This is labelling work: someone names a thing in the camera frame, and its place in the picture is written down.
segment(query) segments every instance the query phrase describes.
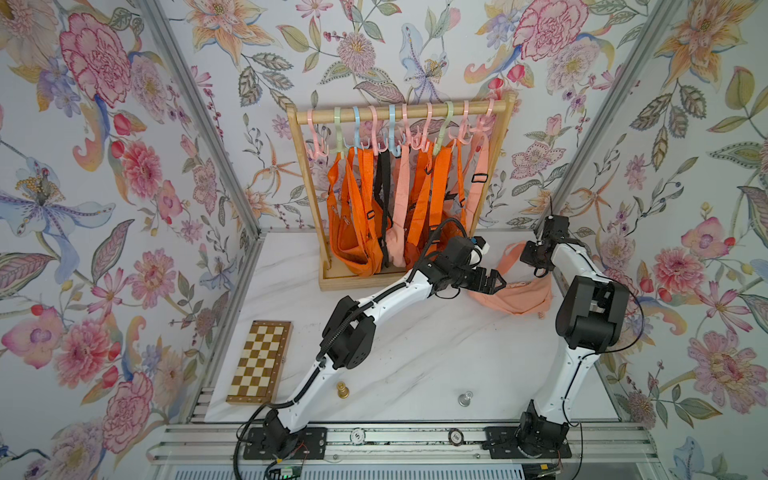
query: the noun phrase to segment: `marble surface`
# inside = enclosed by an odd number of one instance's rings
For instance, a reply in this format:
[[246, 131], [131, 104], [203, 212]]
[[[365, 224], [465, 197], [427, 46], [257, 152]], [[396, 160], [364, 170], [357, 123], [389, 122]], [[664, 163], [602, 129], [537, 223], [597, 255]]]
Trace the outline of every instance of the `marble surface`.
[[[504, 248], [529, 240], [528, 232], [487, 232], [491, 244], [483, 266], [494, 267]], [[321, 292], [315, 233], [268, 233], [247, 298], [227, 349], [212, 395], [206, 422], [245, 422], [256, 406], [230, 405], [232, 381], [244, 337], [257, 319], [293, 322], [277, 401], [287, 400], [306, 374], [319, 348], [320, 333], [340, 298], [353, 299], [377, 289]], [[515, 265], [507, 281], [530, 277], [532, 269]], [[340, 379], [349, 398], [340, 399], [335, 385], [312, 405], [314, 421], [419, 421], [518, 419], [544, 383], [559, 337], [554, 316], [509, 316], [476, 303], [465, 293], [453, 300], [431, 297], [376, 327], [373, 349], [356, 369]], [[474, 393], [461, 407], [458, 395]], [[574, 404], [573, 419], [616, 420], [597, 373], [593, 370]]]

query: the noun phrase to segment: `orange bag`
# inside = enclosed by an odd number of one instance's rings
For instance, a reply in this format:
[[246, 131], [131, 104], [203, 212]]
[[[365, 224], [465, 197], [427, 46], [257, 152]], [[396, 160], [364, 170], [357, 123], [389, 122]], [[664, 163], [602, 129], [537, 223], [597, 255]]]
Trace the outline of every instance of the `orange bag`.
[[[496, 268], [502, 276], [518, 261], [524, 248], [525, 242], [507, 246], [502, 260]], [[552, 304], [552, 275], [534, 278], [531, 282], [508, 283], [504, 289], [496, 292], [495, 295], [484, 295], [477, 292], [467, 293], [480, 304], [500, 312], [511, 315], [538, 313], [539, 318], [543, 318], [544, 313], [549, 311]]]

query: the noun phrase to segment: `orange lily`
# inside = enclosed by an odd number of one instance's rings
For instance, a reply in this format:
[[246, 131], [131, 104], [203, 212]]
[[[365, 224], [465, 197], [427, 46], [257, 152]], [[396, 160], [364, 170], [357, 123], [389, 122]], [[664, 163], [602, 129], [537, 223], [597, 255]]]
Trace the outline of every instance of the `orange lily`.
[[600, 189], [597, 192], [593, 192], [592, 190], [589, 190], [588, 188], [580, 188], [576, 190], [575, 192], [571, 193], [571, 195], [580, 194], [579, 197], [584, 200], [584, 204], [576, 207], [575, 210], [583, 209], [577, 214], [571, 215], [572, 217], [578, 217], [579, 215], [583, 215], [589, 211], [589, 209], [594, 205], [594, 209], [598, 214], [598, 223], [600, 224], [600, 228], [605, 231], [605, 228], [603, 228], [603, 220], [600, 216], [600, 204], [603, 204], [607, 206], [608, 208], [611, 208], [611, 205], [603, 200], [603, 198], [600, 196], [600, 194], [605, 191], [606, 188], [608, 188], [608, 185], [611, 184], [611, 180], [614, 179], [614, 176], [616, 175], [616, 172], [618, 172], [618, 166], [616, 167], [616, 170], [614, 170], [614, 173], [611, 175], [611, 178], [608, 179], [607, 182], [605, 182], [605, 185], [600, 187]]
[[270, 142], [270, 150], [272, 151], [272, 164], [264, 168], [262, 170], [259, 170], [256, 172], [255, 175], [253, 175], [253, 181], [250, 183], [250, 185], [247, 188], [251, 188], [253, 184], [256, 183], [256, 180], [259, 180], [259, 177], [264, 177], [264, 180], [272, 178], [272, 183], [270, 184], [270, 187], [266, 189], [266, 191], [270, 191], [272, 189], [272, 186], [275, 184], [275, 180], [277, 180], [277, 188], [272, 193], [272, 196], [274, 197], [277, 191], [280, 189], [280, 172], [283, 172], [284, 174], [293, 175], [294, 177], [301, 177], [301, 174], [294, 173], [290, 170], [286, 170], [286, 166], [295, 164], [296, 162], [286, 162], [284, 164], [278, 164], [277, 163], [277, 154], [275, 153], [275, 147], [272, 145], [272, 141], [269, 137], [266, 138]]

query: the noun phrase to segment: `blue flower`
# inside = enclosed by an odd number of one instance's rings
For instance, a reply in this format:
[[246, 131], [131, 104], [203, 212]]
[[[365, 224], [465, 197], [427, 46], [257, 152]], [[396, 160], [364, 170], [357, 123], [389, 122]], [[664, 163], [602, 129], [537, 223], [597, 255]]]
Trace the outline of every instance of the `blue flower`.
[[224, 268], [224, 262], [221, 261], [221, 257], [216, 257], [216, 266], [214, 272], [205, 272], [200, 276], [200, 285], [208, 288], [209, 290], [215, 290], [222, 286], [227, 290], [234, 290], [235, 286], [232, 282], [232, 276], [235, 273], [237, 266], [237, 259], [232, 260], [232, 263], [227, 268]]
[[19, 182], [16, 190], [24, 198], [14, 197], [0, 190], [0, 218], [8, 221], [13, 234], [25, 237], [31, 232], [50, 235], [58, 243], [61, 261], [54, 274], [56, 283], [64, 283], [80, 264], [80, 257], [69, 241], [68, 235], [75, 226], [95, 228], [107, 223], [114, 204], [101, 205], [85, 202], [76, 207], [65, 207], [56, 202], [65, 199], [59, 190], [58, 177], [53, 169], [32, 157], [27, 157], [27, 167], [16, 171]]
[[56, 100], [56, 107], [64, 110], [64, 114], [72, 118], [72, 112], [80, 114], [80, 95], [74, 93], [68, 86], [63, 87], [60, 84], [54, 84], [51, 93]]
[[448, 69], [448, 55], [443, 52], [439, 57], [432, 56], [421, 66], [421, 54], [424, 48], [422, 36], [413, 25], [406, 23], [402, 26], [402, 47], [400, 47], [400, 63], [406, 68], [404, 80], [411, 84], [415, 93], [415, 103], [419, 103], [422, 95], [427, 101], [439, 102], [447, 98], [435, 89], [435, 83]]

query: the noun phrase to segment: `wooden chessboard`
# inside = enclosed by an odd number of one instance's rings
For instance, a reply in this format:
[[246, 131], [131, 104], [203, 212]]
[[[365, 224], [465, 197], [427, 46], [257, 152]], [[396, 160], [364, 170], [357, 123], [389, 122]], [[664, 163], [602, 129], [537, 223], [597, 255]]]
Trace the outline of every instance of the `wooden chessboard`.
[[240, 354], [227, 402], [267, 403], [274, 400], [290, 332], [290, 322], [253, 322]]

